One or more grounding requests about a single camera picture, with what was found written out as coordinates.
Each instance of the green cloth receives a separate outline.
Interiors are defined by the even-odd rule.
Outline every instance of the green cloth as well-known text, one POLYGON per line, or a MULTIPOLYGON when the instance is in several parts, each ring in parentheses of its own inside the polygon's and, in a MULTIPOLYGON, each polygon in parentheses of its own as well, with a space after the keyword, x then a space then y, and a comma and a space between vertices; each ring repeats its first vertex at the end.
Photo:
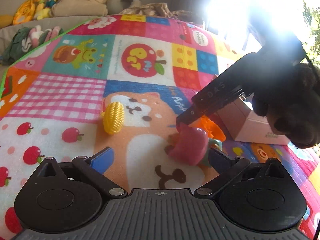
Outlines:
POLYGON ((17 31, 2 54, 3 64, 11 65, 32 50, 31 40, 28 39, 30 30, 31 28, 23 27, 17 31))

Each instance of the play mat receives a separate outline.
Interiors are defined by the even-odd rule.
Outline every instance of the play mat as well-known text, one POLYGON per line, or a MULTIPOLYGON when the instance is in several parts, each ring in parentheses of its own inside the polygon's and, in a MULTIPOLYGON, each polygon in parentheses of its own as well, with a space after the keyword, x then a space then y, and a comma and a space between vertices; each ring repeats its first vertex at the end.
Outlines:
MULTIPOLYGON (((114 15, 86 22, 16 62, 1 86, 0 239, 20 231, 14 199, 44 157, 70 162, 110 146, 104 175, 129 192, 159 188, 160 180, 164 188, 194 190, 217 176, 204 165, 174 162, 164 149, 190 98, 241 56, 192 24, 114 15), (100 112, 116 101, 125 108, 124 127, 108 136, 100 112)), ((308 202, 300 229, 312 237, 320 218, 315 151, 234 142, 218 116, 212 120, 227 136, 227 154, 282 162, 308 202)))

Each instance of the yellow plush toy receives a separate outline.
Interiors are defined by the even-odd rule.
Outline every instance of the yellow plush toy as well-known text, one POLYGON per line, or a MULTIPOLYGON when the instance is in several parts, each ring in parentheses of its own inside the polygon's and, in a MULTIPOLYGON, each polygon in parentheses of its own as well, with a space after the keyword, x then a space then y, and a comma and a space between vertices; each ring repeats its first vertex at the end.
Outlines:
POLYGON ((41 20, 44 18, 49 18, 50 17, 50 11, 51 8, 44 8, 41 11, 37 12, 35 16, 33 17, 34 20, 41 20))
POLYGON ((34 0, 35 3, 37 4, 37 7, 36 7, 36 13, 41 11, 43 8, 44 8, 44 0, 34 0))

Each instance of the pink fruit toy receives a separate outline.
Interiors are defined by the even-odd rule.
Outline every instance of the pink fruit toy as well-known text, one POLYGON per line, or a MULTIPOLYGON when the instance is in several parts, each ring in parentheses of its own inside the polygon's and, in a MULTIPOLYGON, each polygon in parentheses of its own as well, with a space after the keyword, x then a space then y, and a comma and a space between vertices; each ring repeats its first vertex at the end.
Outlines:
POLYGON ((179 140, 172 150, 168 151, 168 155, 175 161, 197 165, 204 157, 209 138, 207 133, 195 127, 189 127, 184 123, 179 124, 179 140))

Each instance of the green mat border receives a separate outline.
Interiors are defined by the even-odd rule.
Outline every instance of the green mat border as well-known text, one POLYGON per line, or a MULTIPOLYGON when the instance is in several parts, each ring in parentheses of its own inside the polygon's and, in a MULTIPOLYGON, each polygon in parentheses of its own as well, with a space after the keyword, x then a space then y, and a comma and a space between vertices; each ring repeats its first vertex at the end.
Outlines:
MULTIPOLYGON (((40 45, 39 47, 36 47, 35 49, 39 49, 41 48, 42 46, 45 46, 47 44, 49 44, 50 42, 52 41, 55 41, 56 39, 60 38, 61 36, 65 35, 65 34, 68 34, 69 32, 73 31, 74 29, 78 28, 79 26, 85 24, 86 22, 88 22, 88 20, 85 20, 84 22, 70 28, 69 30, 65 31, 64 33, 61 33, 60 35, 58 35, 57 37, 55 37, 54 39, 52 40, 49 40, 45 43, 43 43, 42 45, 40 45)), ((3 73, 3 77, 2 77, 2 81, 1 81, 1 85, 0 85, 0 100, 1 100, 1 97, 2 97, 2 93, 3 93, 3 88, 4 88, 4 82, 5 82, 5 79, 7 77, 7 73, 8 73, 8 70, 9 68, 11 68, 12 66, 14 66, 15 64, 17 64, 18 62, 24 60, 25 58, 27 58, 35 49, 31 50, 30 52, 28 52, 26 55, 22 56, 20 59, 18 59, 16 62, 14 62, 13 64, 11 64, 3 73)))

